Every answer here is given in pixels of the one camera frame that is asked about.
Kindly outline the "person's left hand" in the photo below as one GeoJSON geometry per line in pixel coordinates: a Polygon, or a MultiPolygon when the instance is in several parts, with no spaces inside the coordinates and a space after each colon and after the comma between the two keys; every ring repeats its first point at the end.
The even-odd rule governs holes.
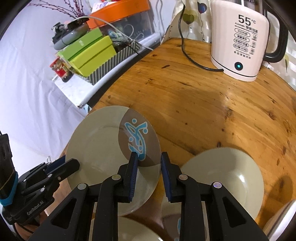
{"type": "Polygon", "coordinates": [[[38,225],[25,225],[20,226],[16,224],[16,230],[22,239],[28,240],[30,236],[36,231],[36,229],[41,225],[41,223],[47,218],[47,214],[43,211],[39,215],[39,224],[38,225]]]}

